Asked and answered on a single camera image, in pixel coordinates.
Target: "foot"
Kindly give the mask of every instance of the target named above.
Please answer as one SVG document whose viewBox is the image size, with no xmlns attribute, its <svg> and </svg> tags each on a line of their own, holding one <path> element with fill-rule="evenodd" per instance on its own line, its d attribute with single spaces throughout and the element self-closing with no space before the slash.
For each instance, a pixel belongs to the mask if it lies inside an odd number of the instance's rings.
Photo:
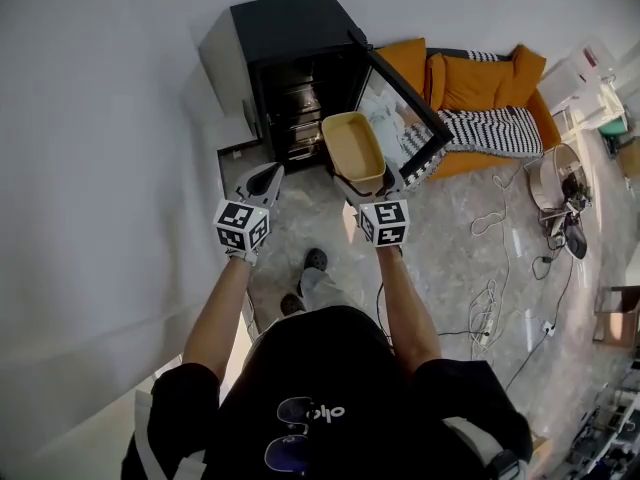
<svg viewBox="0 0 640 480">
<path fill-rule="evenodd" d="M 302 301 L 293 293 L 287 293 L 280 301 L 280 311 L 284 316 L 293 315 L 297 311 L 306 311 Z"/>
<path fill-rule="evenodd" d="M 307 255 L 304 257 L 304 270 L 308 268 L 317 268 L 324 272 L 327 270 L 327 255 L 326 253 L 318 248 L 313 248 L 307 251 Z M 300 297 L 302 297 L 302 287 L 300 286 L 300 281 L 298 281 L 297 292 Z"/>
</svg>

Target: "gray pants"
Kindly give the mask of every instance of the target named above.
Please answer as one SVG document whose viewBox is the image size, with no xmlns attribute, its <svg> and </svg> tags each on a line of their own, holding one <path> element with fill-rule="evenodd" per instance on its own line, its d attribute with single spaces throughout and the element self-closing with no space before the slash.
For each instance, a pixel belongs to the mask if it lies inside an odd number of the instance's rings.
<svg viewBox="0 0 640 480">
<path fill-rule="evenodd" d="M 306 312 L 317 311 L 319 309 L 330 308 L 333 306 L 357 307 L 356 303 L 353 302 L 345 292 L 338 288 L 338 285 L 336 285 L 335 281 L 331 279 L 329 274 L 322 270 L 318 270 L 317 268 L 307 268 L 304 270 L 302 277 L 300 278 L 300 290 L 302 291 L 302 297 L 304 299 L 303 303 Z M 304 315 L 304 313 L 305 311 L 296 311 L 289 316 L 283 316 L 260 333 L 260 336 L 258 336 L 251 345 L 251 349 L 244 360 L 244 364 L 247 364 L 247 361 L 249 361 L 253 355 L 256 347 L 262 341 L 264 335 L 269 332 L 271 327 L 276 325 L 280 320 L 293 318 L 297 315 Z"/>
</svg>

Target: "tiled floor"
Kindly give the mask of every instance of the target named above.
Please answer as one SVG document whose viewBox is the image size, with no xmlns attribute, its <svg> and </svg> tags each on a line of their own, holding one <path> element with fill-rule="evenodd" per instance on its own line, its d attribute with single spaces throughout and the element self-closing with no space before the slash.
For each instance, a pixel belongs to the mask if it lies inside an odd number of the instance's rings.
<svg viewBox="0 0 640 480">
<path fill-rule="evenodd" d="M 636 245 L 636 206 L 618 165 L 608 160 L 596 134 L 584 134 L 573 146 L 588 171 L 594 193 L 594 206 L 583 215 L 588 254 L 574 264 L 554 336 L 545 339 L 509 390 L 532 429 L 554 438 L 556 453 L 550 464 L 562 459 L 595 393 L 618 375 L 625 363 L 620 352 L 592 344 L 593 306 L 599 286 L 624 281 Z M 229 186 L 240 173 L 263 161 L 260 148 L 245 150 L 236 160 L 230 155 L 221 158 L 225 183 Z M 506 183 L 516 169 L 518 164 L 514 163 L 428 182 L 408 196 L 411 230 L 404 246 L 405 259 L 440 332 L 467 328 L 469 305 L 491 279 L 495 279 L 500 297 L 507 271 L 501 227 L 474 237 L 470 225 L 478 216 L 504 210 L 502 193 L 492 176 Z M 503 384 L 527 357 L 528 346 L 535 346 L 543 336 L 540 321 L 553 320 L 571 266 L 570 256 L 563 252 L 546 279 L 534 279 L 531 263 L 546 254 L 547 248 L 522 170 L 505 197 L 510 273 L 499 323 L 504 332 L 486 354 Z M 249 293 L 261 328 L 279 316 L 280 299 L 294 289 L 304 253 L 315 245 L 328 253 L 331 275 L 376 318 L 380 273 L 375 254 L 361 231 L 354 231 L 352 218 L 345 216 L 344 210 L 344 200 L 324 169 L 284 179 L 272 234 L 260 251 L 250 282 Z M 512 230 L 521 244 L 519 257 Z M 527 309 L 529 319 L 525 318 Z M 384 310 L 382 313 L 386 325 Z M 468 337 L 441 339 L 446 357 L 469 359 Z"/>
</svg>

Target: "black t-shirt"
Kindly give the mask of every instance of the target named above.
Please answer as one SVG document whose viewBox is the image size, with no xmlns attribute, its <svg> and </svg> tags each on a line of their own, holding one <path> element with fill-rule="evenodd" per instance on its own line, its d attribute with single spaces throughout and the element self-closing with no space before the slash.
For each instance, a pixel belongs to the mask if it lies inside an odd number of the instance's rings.
<svg viewBox="0 0 640 480">
<path fill-rule="evenodd" d="M 452 416 L 531 458 L 527 422 L 486 362 L 429 361 L 407 378 L 376 324 L 349 307 L 276 323 L 220 408 L 219 380 L 198 364 L 166 372 L 152 393 L 149 443 L 169 479 L 203 449 L 203 478 L 486 478 L 442 422 Z M 133 439 L 122 478 L 145 478 Z"/>
</svg>

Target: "oven door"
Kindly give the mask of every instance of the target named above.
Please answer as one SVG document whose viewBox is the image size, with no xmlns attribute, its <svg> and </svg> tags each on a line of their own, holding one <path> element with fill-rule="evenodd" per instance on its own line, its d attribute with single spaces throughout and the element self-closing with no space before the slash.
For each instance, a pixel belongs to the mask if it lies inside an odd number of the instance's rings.
<svg viewBox="0 0 640 480">
<path fill-rule="evenodd" d="M 356 111 L 365 115 L 382 154 L 415 185 L 453 135 L 422 97 L 374 50 L 365 54 Z"/>
</svg>

